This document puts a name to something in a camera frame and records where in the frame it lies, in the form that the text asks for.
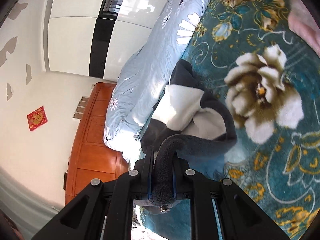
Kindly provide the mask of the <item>black and white fleece hoodie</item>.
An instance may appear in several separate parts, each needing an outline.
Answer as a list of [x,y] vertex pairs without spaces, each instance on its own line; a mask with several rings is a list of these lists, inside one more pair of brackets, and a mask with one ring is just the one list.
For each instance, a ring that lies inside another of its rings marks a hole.
[[160,215],[178,203],[171,166],[174,156],[186,160],[192,169],[206,172],[216,157],[236,144],[237,136],[230,111],[200,85],[185,60],[176,63],[154,110],[140,140],[143,153],[151,150],[157,155],[151,199],[143,207]]

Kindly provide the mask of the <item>orange wooden headboard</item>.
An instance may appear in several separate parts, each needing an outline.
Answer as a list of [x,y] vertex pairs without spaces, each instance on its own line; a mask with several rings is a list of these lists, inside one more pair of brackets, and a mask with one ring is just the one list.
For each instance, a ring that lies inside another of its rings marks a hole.
[[104,144],[106,112],[115,88],[96,83],[80,119],[65,174],[65,203],[68,204],[92,179],[108,182],[129,170],[122,153]]

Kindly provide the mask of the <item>light blue floral quilt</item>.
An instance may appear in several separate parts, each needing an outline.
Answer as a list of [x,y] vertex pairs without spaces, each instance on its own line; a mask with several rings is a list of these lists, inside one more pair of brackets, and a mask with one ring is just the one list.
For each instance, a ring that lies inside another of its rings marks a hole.
[[144,46],[121,69],[107,108],[104,143],[132,164],[139,134],[210,0],[166,0]]

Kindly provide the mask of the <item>teal floral bed blanket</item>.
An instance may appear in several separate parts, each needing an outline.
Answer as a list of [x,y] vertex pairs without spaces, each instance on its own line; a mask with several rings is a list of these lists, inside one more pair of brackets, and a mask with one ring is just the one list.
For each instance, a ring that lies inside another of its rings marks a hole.
[[[181,59],[230,111],[237,136],[200,173],[231,179],[302,239],[319,215],[319,56],[289,29],[290,10],[290,0],[211,0]],[[166,239],[191,238],[188,200],[140,213]]]

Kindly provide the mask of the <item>white glossy wardrobe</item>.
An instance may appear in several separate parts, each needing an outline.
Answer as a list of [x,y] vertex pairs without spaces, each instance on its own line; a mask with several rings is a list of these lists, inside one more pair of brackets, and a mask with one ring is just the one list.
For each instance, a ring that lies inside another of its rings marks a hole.
[[48,0],[48,69],[116,81],[166,1]]

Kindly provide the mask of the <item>pink fleece garment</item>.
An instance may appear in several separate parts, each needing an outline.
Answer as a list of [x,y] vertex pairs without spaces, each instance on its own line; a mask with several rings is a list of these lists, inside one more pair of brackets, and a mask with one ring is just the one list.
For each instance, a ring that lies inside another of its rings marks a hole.
[[301,0],[290,0],[289,29],[302,38],[319,56],[319,27]]

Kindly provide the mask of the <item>red wall decoration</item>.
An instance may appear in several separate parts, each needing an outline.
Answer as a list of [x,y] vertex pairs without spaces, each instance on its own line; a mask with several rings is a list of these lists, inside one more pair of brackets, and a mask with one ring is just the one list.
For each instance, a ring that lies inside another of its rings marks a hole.
[[44,107],[41,106],[35,111],[27,115],[29,131],[34,131],[38,127],[47,123],[48,119],[44,110]]

